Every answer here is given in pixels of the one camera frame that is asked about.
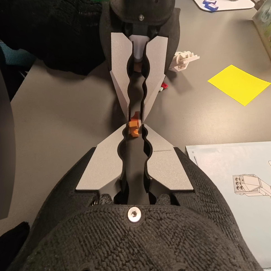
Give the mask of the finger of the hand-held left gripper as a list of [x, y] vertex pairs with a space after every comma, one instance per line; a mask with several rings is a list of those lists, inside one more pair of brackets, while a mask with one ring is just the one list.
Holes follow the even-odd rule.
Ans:
[[130, 119], [130, 99], [128, 87], [128, 62], [133, 56], [132, 42], [121, 32], [111, 33], [111, 70], [110, 75], [117, 97], [127, 122]]
[[141, 122], [143, 123], [157, 97], [161, 84], [165, 78], [165, 61], [168, 38], [156, 36], [146, 43], [144, 56], [147, 58], [147, 75], [143, 83], [144, 98], [141, 104]]

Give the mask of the teal cloth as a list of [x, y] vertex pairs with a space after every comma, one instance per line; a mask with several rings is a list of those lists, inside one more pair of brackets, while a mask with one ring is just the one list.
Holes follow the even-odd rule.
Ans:
[[0, 46], [7, 65], [31, 66], [36, 60], [34, 55], [23, 49], [13, 50], [2, 41], [0, 42]]

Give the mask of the orange curved lego piece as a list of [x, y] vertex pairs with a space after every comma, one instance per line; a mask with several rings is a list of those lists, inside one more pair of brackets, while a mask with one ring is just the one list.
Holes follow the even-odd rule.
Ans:
[[128, 134], [130, 136], [132, 136], [132, 137], [139, 137], [140, 136], [140, 122], [138, 119], [129, 121], [128, 127], [129, 127]]

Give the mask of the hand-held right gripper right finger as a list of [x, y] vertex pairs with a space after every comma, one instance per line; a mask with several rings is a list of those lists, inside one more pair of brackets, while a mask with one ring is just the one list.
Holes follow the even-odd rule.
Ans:
[[174, 146], [148, 125], [142, 125], [144, 153], [144, 188], [146, 193], [193, 191], [192, 184]]

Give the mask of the yellow sticky note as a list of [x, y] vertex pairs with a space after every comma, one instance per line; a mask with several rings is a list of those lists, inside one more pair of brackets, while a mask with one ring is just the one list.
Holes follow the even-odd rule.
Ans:
[[243, 106], [270, 85], [270, 82], [252, 76], [234, 65], [226, 67], [208, 82]]

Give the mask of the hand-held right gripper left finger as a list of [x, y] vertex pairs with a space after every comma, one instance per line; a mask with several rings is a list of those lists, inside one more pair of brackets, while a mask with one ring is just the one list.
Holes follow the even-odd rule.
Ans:
[[100, 142], [84, 170], [77, 191], [94, 191], [99, 194], [124, 193], [124, 162], [121, 145], [125, 143], [127, 124], [119, 127]]

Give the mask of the white tray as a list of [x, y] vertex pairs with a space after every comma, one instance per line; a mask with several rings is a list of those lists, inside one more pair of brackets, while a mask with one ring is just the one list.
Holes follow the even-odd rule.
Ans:
[[[212, 12], [204, 7], [203, 0], [194, 0], [194, 2], [201, 10]], [[255, 6], [251, 0], [217, 0], [216, 4], [219, 6], [216, 11], [252, 9]]]

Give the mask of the person's left forearm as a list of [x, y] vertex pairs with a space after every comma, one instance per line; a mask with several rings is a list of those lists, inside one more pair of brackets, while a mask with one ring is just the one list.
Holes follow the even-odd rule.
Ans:
[[85, 76], [105, 61], [101, 13], [102, 1], [1, 0], [0, 38], [51, 69]]

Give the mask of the lego set box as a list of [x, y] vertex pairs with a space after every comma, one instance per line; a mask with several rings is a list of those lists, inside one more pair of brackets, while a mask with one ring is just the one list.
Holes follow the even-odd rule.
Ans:
[[255, 8], [257, 8], [257, 12], [253, 16], [253, 22], [269, 58], [271, 58], [271, 1], [258, 1]]

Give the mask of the white lego build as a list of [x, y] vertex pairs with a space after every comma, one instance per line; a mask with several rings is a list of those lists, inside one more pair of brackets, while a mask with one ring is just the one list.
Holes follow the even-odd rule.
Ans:
[[168, 70], [180, 72], [187, 68], [188, 63], [199, 58], [200, 57], [198, 55], [194, 55], [194, 53], [190, 51], [176, 52]]

